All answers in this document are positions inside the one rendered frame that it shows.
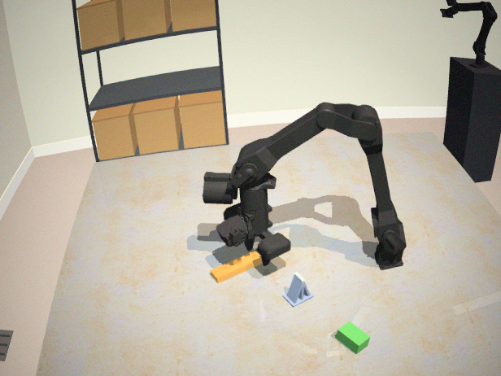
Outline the green rectangular block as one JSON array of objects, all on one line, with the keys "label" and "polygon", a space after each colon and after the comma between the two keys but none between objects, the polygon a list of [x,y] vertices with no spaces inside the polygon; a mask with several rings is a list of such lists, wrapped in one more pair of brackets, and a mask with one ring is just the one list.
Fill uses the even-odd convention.
[{"label": "green rectangular block", "polygon": [[338,329],[336,339],[357,355],[368,346],[370,336],[349,321]]}]

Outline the orange bar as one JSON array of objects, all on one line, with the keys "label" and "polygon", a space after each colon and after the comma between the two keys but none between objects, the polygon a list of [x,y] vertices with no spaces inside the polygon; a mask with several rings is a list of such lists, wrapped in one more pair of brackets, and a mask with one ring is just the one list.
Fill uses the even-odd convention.
[{"label": "orange bar", "polygon": [[263,261],[261,255],[254,250],[237,258],[236,260],[232,260],[229,263],[218,266],[217,268],[210,270],[210,272],[211,276],[218,283],[220,283],[262,263]]}]

